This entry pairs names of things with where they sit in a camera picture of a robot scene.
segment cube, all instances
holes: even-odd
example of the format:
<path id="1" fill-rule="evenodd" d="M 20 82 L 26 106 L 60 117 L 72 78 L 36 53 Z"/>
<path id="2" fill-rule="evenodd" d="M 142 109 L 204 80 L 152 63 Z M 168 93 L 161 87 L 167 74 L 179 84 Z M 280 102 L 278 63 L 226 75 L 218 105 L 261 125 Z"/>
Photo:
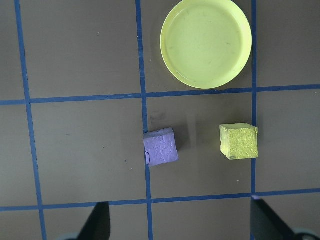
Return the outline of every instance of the cube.
<path id="1" fill-rule="evenodd" d="M 146 164 L 149 167 L 177 161 L 174 130 L 169 127 L 143 135 Z"/>
<path id="2" fill-rule="evenodd" d="M 221 152 L 229 160 L 258 157 L 258 128 L 247 123 L 220 125 Z"/>

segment yellow block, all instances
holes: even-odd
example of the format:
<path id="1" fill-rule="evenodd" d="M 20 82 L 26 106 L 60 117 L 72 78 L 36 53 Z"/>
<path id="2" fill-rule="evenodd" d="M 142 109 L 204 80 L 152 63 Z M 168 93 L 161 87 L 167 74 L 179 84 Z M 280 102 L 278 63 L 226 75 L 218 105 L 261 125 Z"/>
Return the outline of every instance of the yellow block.
<path id="1" fill-rule="evenodd" d="M 220 125 L 221 152 L 229 160 L 258 157 L 258 128 L 247 123 Z"/>

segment blue tape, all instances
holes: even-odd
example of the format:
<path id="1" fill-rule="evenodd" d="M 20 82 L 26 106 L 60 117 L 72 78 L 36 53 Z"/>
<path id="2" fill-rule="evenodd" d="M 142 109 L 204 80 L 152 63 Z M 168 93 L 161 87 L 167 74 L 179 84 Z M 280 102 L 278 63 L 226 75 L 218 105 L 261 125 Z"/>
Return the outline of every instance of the blue tape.
<path id="1" fill-rule="evenodd" d="M 7 106 L 7 105 L 25 105 L 25 100 L 1 100 L 0 106 Z"/>
<path id="2" fill-rule="evenodd" d="M 0 212 L 39 210 L 38 206 L 1 206 Z"/>
<path id="3" fill-rule="evenodd" d="M 38 205 L 40 225 L 41 225 L 41 234 L 42 234 L 42 239 L 47 240 L 45 216 L 44 216 L 44 211 L 42 209 L 43 203 L 42 203 L 42 195 L 41 195 L 39 170 L 38 170 L 34 124 L 32 120 L 32 110 L 30 105 L 30 90 L 29 90 L 29 83 L 28 83 L 24 33 L 23 33 L 23 27 L 22 27 L 22 18 L 21 18 L 21 9 L 20 9 L 19 0 L 14 0 L 14 7 L 15 7 L 16 27 L 17 27 L 19 51 L 20 51 L 24 99 L 26 104 L 26 115 L 27 115 L 29 135 L 30 135 L 30 146 L 31 146 L 31 155 L 32 155 L 32 163 L 33 163 L 35 189 L 36 189 L 36 198 L 37 198 L 37 205 Z"/>
<path id="4" fill-rule="evenodd" d="M 284 190 L 284 191 L 266 191 L 266 192 L 257 192 L 257 193 L 255 193 L 255 195 L 257 195 L 259 197 L 267 197 L 267 196 L 316 194 L 316 193 L 320 193 L 320 188 Z"/>
<path id="5" fill-rule="evenodd" d="M 116 99 L 139 99 L 140 93 L 115 94 L 115 95 L 93 95 L 93 96 L 63 96 L 48 98 L 32 98 L 31 104 L 43 103 L 61 103 L 61 102 L 79 102 L 79 101 L 97 101 L 97 100 L 116 100 Z"/>
<path id="6" fill-rule="evenodd" d="M 309 85 L 290 85 L 290 86 L 262 86 L 258 87 L 258 92 L 277 92 L 277 91 L 295 91 L 295 90 L 312 90 L 320 89 L 320 84 Z"/>
<path id="7" fill-rule="evenodd" d="M 185 197 L 170 197 L 153 199 L 152 203 L 173 203 L 173 202 L 190 202 L 190 201 L 205 201 L 218 199 L 239 199 L 250 198 L 251 193 L 236 193 L 236 194 L 222 194 L 222 195 L 208 195 L 208 196 L 185 196 Z"/>
<path id="8" fill-rule="evenodd" d="M 225 90 L 189 90 L 189 91 L 163 91 L 163 92 L 148 92 L 147 98 L 160 98 L 160 97 L 178 97 L 178 96 L 197 96 L 197 95 L 214 95 L 214 94 L 240 94 L 251 93 L 252 89 L 247 88 L 229 88 Z"/>
<path id="9" fill-rule="evenodd" d="M 288 86 L 263 86 L 256 87 L 256 93 L 261 92 L 279 92 L 279 91 L 297 91 L 297 90 L 316 90 L 320 89 L 320 84 L 309 85 L 288 85 Z M 252 93 L 252 88 L 229 88 L 225 90 L 189 90 L 189 91 L 167 91 L 167 92 L 145 92 L 145 98 L 161 98 L 161 97 L 179 97 L 179 96 L 198 96 L 198 95 L 215 95 L 215 94 L 240 94 Z M 60 102 L 79 102 L 79 101 L 100 101 L 100 100 L 116 100 L 116 99 L 140 99 L 141 93 L 112 94 L 112 95 L 90 95 L 90 96 L 63 96 L 63 97 L 46 97 L 31 98 L 31 104 L 44 103 L 60 103 Z M 25 105 L 25 100 L 0 100 L 0 106 L 7 105 Z"/>
<path id="10" fill-rule="evenodd" d="M 147 200 L 120 200 L 120 201 L 109 201 L 110 206 L 119 206 L 119 205 L 139 205 L 146 204 Z M 66 204 L 51 204 L 44 205 L 43 209 L 71 209 L 71 208 L 89 208 L 95 207 L 97 202 L 83 202 L 83 203 L 66 203 Z"/>
<path id="11" fill-rule="evenodd" d="M 319 193 L 320 193 L 320 188 L 310 188 L 310 189 L 295 189 L 295 190 L 283 190 L 283 191 L 262 191 L 262 192 L 256 192 L 254 194 L 247 192 L 247 193 L 220 194 L 220 195 L 155 198 L 155 199 L 152 199 L 151 202 L 154 204 L 158 204 L 158 203 L 251 198 L 252 195 L 258 196 L 258 197 L 269 197 L 269 196 L 281 196 L 281 195 L 319 194 Z M 43 205 L 42 209 L 48 210 L 48 209 L 87 208 L 87 207 L 94 207 L 96 206 L 96 204 L 97 202 L 51 204 L 51 205 Z M 140 204 L 148 204 L 148 200 L 138 199 L 138 200 L 109 201 L 109 204 L 110 206 L 140 205 Z M 27 211 L 27 210 L 38 210 L 38 209 L 39 209 L 38 206 L 2 206 L 0 207 L 0 212 Z"/>
<path id="12" fill-rule="evenodd" d="M 144 61 L 144 45 L 142 34 L 142 16 L 141 16 L 141 1 L 135 0 L 136 11 L 136 31 L 137 31 L 137 43 L 139 54 L 139 69 L 140 69 L 140 86 L 141 86 L 141 105 L 142 105 L 142 124 L 143 132 L 148 132 L 148 112 L 147 112 L 147 96 L 146 96 L 146 80 L 145 80 L 145 61 Z M 151 199 L 151 181 L 150 181 L 150 169 L 145 165 L 145 189 L 146 189 L 146 204 L 147 204 L 147 219 L 148 219 L 148 237 L 149 240 L 154 239 L 153 234 L 153 220 L 152 220 L 152 199 Z"/>
<path id="13" fill-rule="evenodd" d="M 257 126 L 257 0 L 251 1 L 252 26 L 252 112 L 251 121 Z M 256 159 L 251 159 L 251 193 L 256 192 Z"/>

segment purple block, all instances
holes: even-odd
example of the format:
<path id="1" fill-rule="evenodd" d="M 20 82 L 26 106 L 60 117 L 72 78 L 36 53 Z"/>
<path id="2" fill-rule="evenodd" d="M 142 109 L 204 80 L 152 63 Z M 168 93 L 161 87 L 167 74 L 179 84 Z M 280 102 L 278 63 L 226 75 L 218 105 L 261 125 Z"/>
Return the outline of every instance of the purple block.
<path id="1" fill-rule="evenodd" d="M 169 127 L 143 135 L 146 164 L 149 167 L 177 161 L 174 130 Z"/>

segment plate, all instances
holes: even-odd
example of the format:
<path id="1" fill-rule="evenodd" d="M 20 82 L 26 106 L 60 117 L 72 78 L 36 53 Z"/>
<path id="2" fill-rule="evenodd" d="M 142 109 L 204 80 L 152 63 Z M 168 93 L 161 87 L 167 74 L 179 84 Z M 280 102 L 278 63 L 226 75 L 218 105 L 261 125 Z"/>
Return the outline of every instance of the plate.
<path id="1" fill-rule="evenodd" d="M 165 65 L 182 83 L 198 89 L 234 79 L 250 56 L 252 34 L 231 0 L 183 0 L 166 17 L 160 47 Z"/>

